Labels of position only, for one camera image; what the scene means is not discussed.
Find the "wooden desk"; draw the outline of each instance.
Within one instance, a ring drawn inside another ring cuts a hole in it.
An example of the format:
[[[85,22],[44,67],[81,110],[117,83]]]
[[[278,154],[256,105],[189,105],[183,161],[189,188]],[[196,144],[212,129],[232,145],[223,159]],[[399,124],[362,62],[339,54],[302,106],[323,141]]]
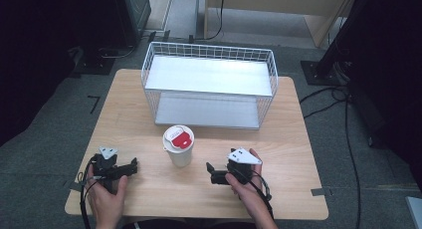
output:
[[[224,9],[306,15],[314,43],[319,47],[339,16],[347,16],[353,0],[224,0]],[[204,36],[208,32],[208,8],[220,8],[221,0],[205,0]]]
[[[140,71],[120,70],[80,171],[100,146],[116,147],[117,165],[134,157],[139,163],[138,174],[129,178],[123,215],[249,218],[230,186],[211,184],[205,163],[224,169],[231,147],[253,147],[264,162],[275,218],[323,220],[328,211],[324,196],[311,193],[321,185],[295,86],[290,78],[280,78],[279,85],[260,130],[191,127],[192,162],[177,168],[163,150],[162,135],[168,126],[153,123]],[[79,192],[72,191],[66,203],[69,214],[81,214],[79,200]]]

